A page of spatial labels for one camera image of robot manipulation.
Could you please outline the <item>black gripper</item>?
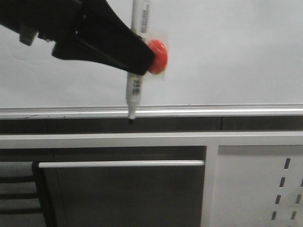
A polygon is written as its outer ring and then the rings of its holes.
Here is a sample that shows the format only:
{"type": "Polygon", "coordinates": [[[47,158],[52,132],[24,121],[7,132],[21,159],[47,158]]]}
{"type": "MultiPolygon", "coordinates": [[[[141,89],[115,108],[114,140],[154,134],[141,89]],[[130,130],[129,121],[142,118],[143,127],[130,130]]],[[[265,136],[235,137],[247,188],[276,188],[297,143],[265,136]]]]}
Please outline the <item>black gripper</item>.
{"type": "Polygon", "coordinates": [[[65,40],[82,8],[81,0],[2,0],[0,24],[31,46],[34,39],[65,40]]]}

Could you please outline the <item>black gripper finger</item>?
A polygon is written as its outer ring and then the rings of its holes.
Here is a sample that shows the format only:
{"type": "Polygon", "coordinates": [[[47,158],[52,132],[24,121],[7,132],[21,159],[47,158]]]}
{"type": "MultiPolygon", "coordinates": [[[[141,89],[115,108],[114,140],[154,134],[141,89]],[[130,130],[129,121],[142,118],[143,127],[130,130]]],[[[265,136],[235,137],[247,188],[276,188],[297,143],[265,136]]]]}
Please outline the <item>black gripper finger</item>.
{"type": "Polygon", "coordinates": [[[105,0],[85,0],[67,36],[52,51],[61,60],[91,61],[144,75],[155,53],[105,0]]]}

